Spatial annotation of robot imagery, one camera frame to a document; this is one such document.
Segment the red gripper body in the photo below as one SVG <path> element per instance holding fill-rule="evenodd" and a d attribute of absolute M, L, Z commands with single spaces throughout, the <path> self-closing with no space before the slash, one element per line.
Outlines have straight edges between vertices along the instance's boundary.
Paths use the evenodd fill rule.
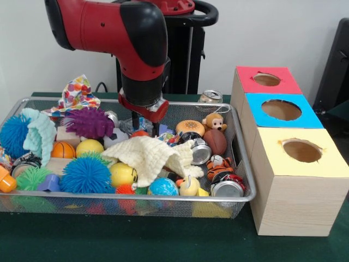
<path fill-rule="evenodd" d="M 160 96 L 160 99 L 153 105 L 138 106 L 128 102 L 124 93 L 121 92 L 118 94 L 118 102 L 126 109 L 140 114 L 153 123 L 159 123 L 164 118 L 169 108 L 169 101 L 164 99 L 163 96 Z"/>

